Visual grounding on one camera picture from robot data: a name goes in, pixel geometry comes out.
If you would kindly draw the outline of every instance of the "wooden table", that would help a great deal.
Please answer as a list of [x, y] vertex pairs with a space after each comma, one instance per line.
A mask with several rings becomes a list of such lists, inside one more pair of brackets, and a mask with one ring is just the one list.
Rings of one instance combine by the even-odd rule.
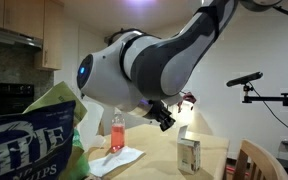
[[[126, 146], [143, 151], [138, 160], [121, 166], [105, 175], [103, 179], [223, 179], [229, 140], [215, 136], [186, 133], [186, 138], [201, 143], [201, 166], [191, 175], [177, 169], [178, 129], [162, 132], [158, 126], [140, 125], [125, 131]], [[109, 153], [110, 135], [103, 149], [96, 149], [89, 160], [105, 157]]]

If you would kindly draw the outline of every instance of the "robotic arm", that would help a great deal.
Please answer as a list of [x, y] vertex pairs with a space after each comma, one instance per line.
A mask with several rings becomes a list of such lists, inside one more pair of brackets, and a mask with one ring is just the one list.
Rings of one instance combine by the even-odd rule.
[[[262, 7], [251, 0], [241, 1], [253, 11]], [[83, 60], [77, 76], [79, 89], [123, 112], [156, 119], [161, 130], [167, 130], [175, 120], [163, 102], [173, 105], [181, 101], [179, 92], [226, 27], [237, 4], [238, 0], [205, 0], [187, 25], [168, 39], [140, 30], [124, 33]]]

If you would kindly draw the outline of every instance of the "small box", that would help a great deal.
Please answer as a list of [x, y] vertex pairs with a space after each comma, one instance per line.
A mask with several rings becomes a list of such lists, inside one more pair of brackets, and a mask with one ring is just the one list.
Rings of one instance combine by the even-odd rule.
[[200, 167], [200, 142], [185, 139], [187, 126], [180, 128], [177, 140], [177, 166], [178, 169], [195, 174]]

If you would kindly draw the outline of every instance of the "range hood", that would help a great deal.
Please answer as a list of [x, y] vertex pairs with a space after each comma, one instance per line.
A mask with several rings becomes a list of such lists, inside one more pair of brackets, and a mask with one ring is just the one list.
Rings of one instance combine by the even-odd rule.
[[9, 31], [3, 28], [0, 28], [0, 42], [10, 45], [24, 44], [36, 49], [42, 49], [43, 46], [42, 39], [25, 36], [23, 34]]

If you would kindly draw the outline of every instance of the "stove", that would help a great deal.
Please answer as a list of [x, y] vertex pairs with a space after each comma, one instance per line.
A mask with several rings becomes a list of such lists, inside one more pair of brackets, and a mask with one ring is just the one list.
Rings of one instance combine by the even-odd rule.
[[34, 102], [34, 85], [0, 83], [0, 115], [22, 113]]

